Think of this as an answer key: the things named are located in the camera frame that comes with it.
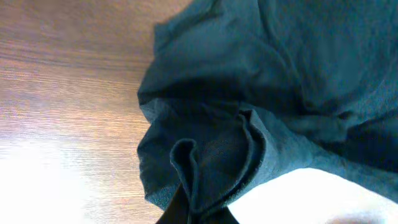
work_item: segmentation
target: dark teal shirt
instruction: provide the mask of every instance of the dark teal shirt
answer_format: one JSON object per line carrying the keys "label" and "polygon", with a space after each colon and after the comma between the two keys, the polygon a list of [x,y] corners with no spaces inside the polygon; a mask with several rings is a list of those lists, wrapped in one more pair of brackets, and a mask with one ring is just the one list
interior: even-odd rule
{"label": "dark teal shirt", "polygon": [[156,26],[154,54],[150,202],[182,183],[205,217],[305,167],[398,202],[398,1],[196,0]]}

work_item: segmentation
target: wood grain surface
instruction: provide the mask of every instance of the wood grain surface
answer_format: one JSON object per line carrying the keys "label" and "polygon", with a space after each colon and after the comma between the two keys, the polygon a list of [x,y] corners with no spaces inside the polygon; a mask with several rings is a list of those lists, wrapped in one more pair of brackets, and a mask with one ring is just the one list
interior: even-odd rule
{"label": "wood grain surface", "polygon": [[189,0],[0,0],[0,223],[154,223],[136,147],[153,25]]}

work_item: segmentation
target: crumpled fabric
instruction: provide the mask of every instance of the crumpled fabric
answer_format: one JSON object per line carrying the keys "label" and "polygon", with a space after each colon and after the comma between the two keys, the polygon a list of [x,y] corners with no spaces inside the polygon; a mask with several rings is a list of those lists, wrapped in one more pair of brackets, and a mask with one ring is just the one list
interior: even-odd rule
{"label": "crumpled fabric", "polygon": [[316,168],[398,203],[398,1],[196,0],[155,27],[154,55],[148,201],[182,183],[206,217]]}

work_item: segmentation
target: wooden table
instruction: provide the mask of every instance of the wooden table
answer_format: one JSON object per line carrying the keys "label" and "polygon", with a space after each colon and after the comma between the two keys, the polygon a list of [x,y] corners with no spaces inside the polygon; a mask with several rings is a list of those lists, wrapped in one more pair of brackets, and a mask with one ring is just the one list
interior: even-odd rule
{"label": "wooden table", "polygon": [[0,223],[154,223],[136,147],[153,25],[189,0],[0,0]]}

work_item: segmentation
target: teal fabric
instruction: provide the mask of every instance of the teal fabric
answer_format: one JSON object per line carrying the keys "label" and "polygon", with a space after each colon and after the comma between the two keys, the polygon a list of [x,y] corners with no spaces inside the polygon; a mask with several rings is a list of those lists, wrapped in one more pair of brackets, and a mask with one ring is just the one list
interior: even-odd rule
{"label": "teal fabric", "polygon": [[206,217],[295,169],[398,202],[398,1],[196,0],[138,91],[146,199]]}

